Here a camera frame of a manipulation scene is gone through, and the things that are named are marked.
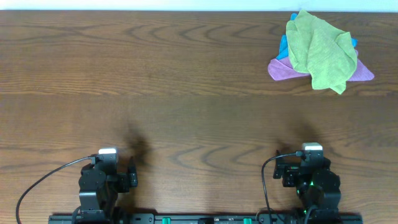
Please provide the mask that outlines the light green microfiber cloth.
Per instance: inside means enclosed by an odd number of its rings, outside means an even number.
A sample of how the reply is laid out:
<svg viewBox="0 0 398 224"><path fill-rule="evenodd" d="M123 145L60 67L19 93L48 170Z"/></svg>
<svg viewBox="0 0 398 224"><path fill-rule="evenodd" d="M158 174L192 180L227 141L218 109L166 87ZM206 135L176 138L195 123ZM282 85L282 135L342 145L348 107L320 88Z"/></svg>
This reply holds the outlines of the light green microfiber cloth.
<svg viewBox="0 0 398 224"><path fill-rule="evenodd" d="M314 90L346 90L357 69L351 33L301 10L286 24L289 60L296 72L308 73Z"/></svg>

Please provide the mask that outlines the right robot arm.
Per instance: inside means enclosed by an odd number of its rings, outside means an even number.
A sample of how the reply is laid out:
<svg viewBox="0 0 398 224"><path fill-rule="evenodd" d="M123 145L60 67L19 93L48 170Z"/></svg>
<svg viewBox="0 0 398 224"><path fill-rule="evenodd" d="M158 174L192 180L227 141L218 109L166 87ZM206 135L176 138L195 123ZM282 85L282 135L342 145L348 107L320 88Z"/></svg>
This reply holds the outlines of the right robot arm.
<svg viewBox="0 0 398 224"><path fill-rule="evenodd" d="M300 162L287 162L287 154L276 152L273 178L284 187L294 187L303 208L295 209L284 223L339 223L340 177L330 170L331 161L323 151L301 150L293 153Z"/></svg>

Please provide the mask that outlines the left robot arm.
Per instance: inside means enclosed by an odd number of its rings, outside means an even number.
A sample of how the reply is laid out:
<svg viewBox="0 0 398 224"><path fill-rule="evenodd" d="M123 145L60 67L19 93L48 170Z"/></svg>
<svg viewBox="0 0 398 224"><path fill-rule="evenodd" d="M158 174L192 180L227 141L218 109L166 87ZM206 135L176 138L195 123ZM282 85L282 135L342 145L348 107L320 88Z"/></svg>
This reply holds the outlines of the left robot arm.
<svg viewBox="0 0 398 224"><path fill-rule="evenodd" d="M72 213L72 223L122 223L125 212L116 206L120 193L137 187L134 158L127 171L118 172L118 154L95 154L91 163L81 169L80 206Z"/></svg>

